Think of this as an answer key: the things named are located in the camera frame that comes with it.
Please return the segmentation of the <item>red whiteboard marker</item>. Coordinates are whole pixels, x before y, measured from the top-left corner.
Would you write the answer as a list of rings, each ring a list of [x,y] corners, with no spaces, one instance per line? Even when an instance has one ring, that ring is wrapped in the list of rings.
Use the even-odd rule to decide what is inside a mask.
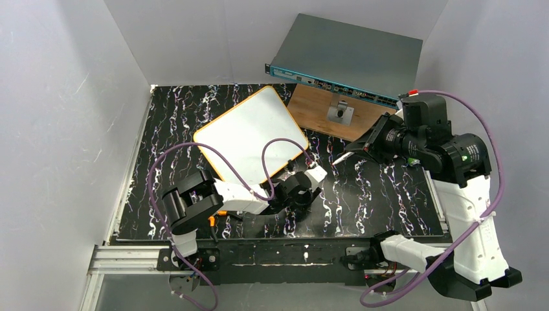
[[[345,153],[344,155],[340,156],[340,158],[336,159],[332,165],[335,166],[335,165],[338,165],[339,163],[342,163],[343,161],[347,160],[349,157],[353,156],[354,153],[353,152],[348,152],[348,153]]]

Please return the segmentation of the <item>yellow-framed whiteboard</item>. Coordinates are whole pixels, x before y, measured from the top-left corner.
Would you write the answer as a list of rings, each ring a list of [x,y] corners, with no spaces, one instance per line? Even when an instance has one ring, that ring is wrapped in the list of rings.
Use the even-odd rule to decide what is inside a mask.
[[[257,185],[266,181],[262,150],[276,138],[290,139],[301,148],[283,141],[269,145],[265,161],[271,176],[308,149],[309,141],[275,89],[265,86],[200,128],[193,142],[216,149],[246,183]]]

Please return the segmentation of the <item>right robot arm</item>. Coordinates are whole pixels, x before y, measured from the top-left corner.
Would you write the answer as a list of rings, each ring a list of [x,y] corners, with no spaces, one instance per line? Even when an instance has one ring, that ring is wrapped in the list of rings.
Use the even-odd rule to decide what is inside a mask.
[[[492,171],[485,143],[473,133],[455,135],[447,116],[443,91],[411,91],[400,96],[401,109],[385,113],[345,148],[347,156],[362,156],[379,164],[395,157],[413,160],[433,181],[452,244],[437,248],[394,230],[378,233],[368,249],[343,257],[351,267],[393,262],[415,270],[416,276],[390,294],[394,302],[423,281],[442,296],[463,301],[489,297],[493,288],[511,288],[522,273],[504,258],[495,229],[495,208],[504,186],[489,197]]]

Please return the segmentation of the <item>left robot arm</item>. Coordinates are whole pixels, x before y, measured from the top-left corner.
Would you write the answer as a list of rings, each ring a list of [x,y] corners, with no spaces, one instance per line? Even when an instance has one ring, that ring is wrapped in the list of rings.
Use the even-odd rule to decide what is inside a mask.
[[[175,249],[184,257],[197,253],[196,231],[219,211],[278,214],[287,207],[308,208],[320,194],[327,172],[319,166],[274,182],[272,200],[258,199],[243,185],[228,183],[200,170],[162,196]]]

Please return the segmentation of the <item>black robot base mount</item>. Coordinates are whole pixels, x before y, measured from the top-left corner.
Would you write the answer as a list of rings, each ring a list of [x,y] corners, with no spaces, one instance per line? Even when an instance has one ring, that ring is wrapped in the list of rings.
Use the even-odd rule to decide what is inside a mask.
[[[343,257],[366,251],[369,238],[255,238],[202,239],[186,265],[171,248],[162,248],[157,270],[192,275],[203,272],[215,285],[343,283],[361,286],[366,275],[395,273],[401,264],[363,262],[350,264]]]

